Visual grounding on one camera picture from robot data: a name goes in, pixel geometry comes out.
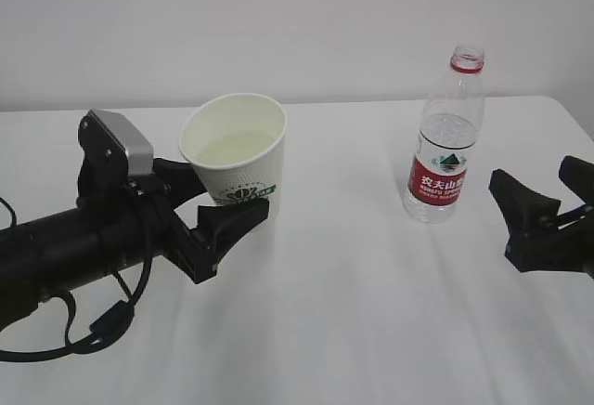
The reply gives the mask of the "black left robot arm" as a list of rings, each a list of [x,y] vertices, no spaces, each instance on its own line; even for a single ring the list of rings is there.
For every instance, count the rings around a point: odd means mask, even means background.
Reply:
[[[226,253],[264,222],[269,202],[256,198],[202,206],[190,229],[176,208],[205,193],[188,163],[157,158],[143,176],[97,191],[89,163],[79,175],[75,208],[1,232],[1,325],[30,316],[48,296],[163,256],[194,283],[212,278]]]

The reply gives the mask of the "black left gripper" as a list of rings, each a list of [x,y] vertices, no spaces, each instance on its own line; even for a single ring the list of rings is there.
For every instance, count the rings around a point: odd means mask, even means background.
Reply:
[[[190,229],[175,208],[206,192],[190,163],[155,158],[151,176],[129,177],[126,188],[139,202],[138,217],[148,226],[151,257],[163,256],[194,283],[217,274],[217,265],[269,214],[269,201],[254,199],[227,206],[198,208]]]

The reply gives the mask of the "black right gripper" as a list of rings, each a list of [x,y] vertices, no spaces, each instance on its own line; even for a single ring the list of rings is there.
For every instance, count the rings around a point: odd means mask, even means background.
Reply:
[[[510,238],[504,255],[521,273],[575,272],[593,277],[593,163],[567,155],[561,182],[584,205],[557,216],[559,200],[533,191],[502,169],[488,189],[503,215]]]

